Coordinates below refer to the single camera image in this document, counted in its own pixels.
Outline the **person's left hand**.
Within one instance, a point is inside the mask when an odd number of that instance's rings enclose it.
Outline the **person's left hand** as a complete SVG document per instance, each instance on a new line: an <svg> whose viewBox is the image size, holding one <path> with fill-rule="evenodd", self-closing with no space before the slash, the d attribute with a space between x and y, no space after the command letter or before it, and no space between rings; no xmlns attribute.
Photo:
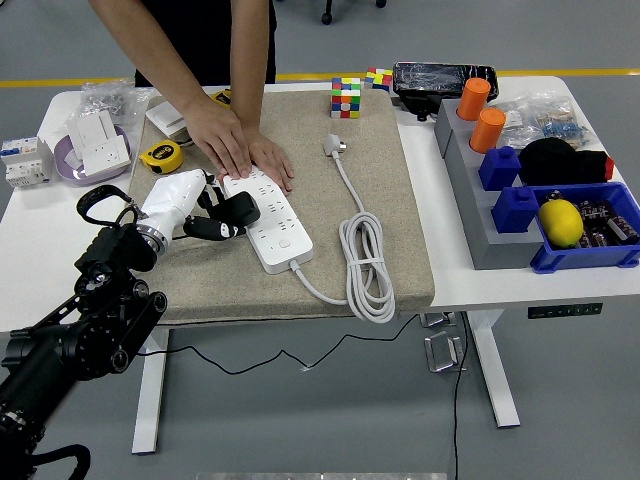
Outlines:
<svg viewBox="0 0 640 480"><path fill-rule="evenodd" d="M221 137L213 147L220 176L244 179L249 176L252 167L257 166L288 196L293 189L294 172L282 148L259 129L244 129L243 134L244 150L231 134Z"/></svg>

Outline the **person's right hand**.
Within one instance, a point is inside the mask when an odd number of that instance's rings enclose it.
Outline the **person's right hand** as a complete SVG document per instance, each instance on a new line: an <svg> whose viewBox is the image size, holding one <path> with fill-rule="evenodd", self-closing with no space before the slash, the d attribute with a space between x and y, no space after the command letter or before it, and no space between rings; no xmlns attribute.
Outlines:
<svg viewBox="0 0 640 480"><path fill-rule="evenodd" d="M247 142L239 119L204 96L182 110L192 141L223 175L234 179L251 170Z"/></svg>

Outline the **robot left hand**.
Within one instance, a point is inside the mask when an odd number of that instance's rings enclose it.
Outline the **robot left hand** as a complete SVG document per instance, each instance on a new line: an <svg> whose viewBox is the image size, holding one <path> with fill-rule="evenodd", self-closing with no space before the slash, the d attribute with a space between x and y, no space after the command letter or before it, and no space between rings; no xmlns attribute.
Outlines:
<svg viewBox="0 0 640 480"><path fill-rule="evenodd" d="M178 227L187 237L224 241L245 234L260 218L249 193L227 197L218 179L201 169L157 180L141 210L137 230L159 254L168 249Z"/></svg>

